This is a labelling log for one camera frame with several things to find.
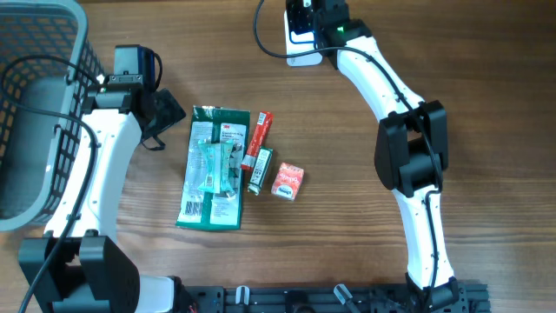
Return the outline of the green 3M sponge package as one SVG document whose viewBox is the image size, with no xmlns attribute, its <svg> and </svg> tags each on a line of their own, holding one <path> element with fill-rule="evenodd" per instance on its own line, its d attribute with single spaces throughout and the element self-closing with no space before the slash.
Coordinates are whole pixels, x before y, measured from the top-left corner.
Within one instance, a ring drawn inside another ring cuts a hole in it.
<svg viewBox="0 0 556 313">
<path fill-rule="evenodd" d="M 249 122 L 247 110 L 193 108 L 177 227 L 204 231 L 241 228 L 241 163 Z"/>
</svg>

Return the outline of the red stick packet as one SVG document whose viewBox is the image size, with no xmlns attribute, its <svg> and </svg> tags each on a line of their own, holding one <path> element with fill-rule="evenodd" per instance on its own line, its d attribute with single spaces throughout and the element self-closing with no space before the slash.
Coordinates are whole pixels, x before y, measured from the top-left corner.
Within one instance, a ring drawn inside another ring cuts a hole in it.
<svg viewBox="0 0 556 313">
<path fill-rule="evenodd" d="M 261 111 L 259 113 L 255 126 L 254 135 L 249 143 L 246 155 L 242 160 L 242 169 L 252 171 L 258 157 L 261 146 L 268 135 L 269 129 L 274 120 L 274 114 L 269 111 Z"/>
</svg>

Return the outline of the red and white tissue pack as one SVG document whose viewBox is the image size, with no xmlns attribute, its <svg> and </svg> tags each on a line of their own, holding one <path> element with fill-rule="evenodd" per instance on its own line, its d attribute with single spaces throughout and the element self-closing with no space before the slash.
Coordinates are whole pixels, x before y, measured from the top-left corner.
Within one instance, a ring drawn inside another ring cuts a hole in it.
<svg viewBox="0 0 556 313">
<path fill-rule="evenodd" d="M 294 201 L 303 181 L 304 169 L 289 163 L 282 163 L 273 182 L 271 193 Z"/>
</svg>

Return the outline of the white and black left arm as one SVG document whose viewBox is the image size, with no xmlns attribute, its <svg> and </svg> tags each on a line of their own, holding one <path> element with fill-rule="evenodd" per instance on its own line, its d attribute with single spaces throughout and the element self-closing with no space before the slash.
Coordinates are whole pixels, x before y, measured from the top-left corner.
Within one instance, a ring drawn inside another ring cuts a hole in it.
<svg viewBox="0 0 556 313">
<path fill-rule="evenodd" d="M 183 119 L 159 87 L 162 59 L 141 45 L 115 49 L 114 72 L 81 102 L 82 135 L 68 184 L 40 238 L 23 240 L 19 265 L 44 312 L 185 312 L 190 295 L 175 276 L 145 276 L 116 244 L 117 210 L 136 146 Z"/>
</svg>

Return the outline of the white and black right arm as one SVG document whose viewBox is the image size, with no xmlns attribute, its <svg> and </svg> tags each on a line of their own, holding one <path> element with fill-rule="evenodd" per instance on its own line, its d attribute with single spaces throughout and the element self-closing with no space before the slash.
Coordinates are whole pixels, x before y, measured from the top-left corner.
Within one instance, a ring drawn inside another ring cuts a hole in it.
<svg viewBox="0 0 556 313">
<path fill-rule="evenodd" d="M 374 166 L 399 205 L 407 239 L 408 305 L 433 312 L 455 304 L 459 291 L 447 258 L 440 194 L 448 165 L 447 113 L 411 91 L 381 54 L 371 30 L 343 1 L 288 1 L 287 53 L 316 50 L 364 97 L 379 126 Z"/>
</svg>

